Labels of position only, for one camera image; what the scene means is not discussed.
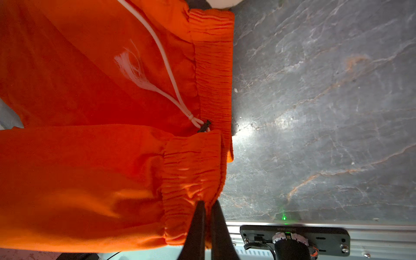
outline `floor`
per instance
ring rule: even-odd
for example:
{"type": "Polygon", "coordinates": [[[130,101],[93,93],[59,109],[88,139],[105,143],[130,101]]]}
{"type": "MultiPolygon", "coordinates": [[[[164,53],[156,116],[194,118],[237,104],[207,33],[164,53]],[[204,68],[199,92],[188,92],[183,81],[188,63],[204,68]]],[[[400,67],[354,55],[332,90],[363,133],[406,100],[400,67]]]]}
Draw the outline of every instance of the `floor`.
{"type": "Polygon", "coordinates": [[[231,10],[225,217],[416,221],[416,1],[231,10]]]}

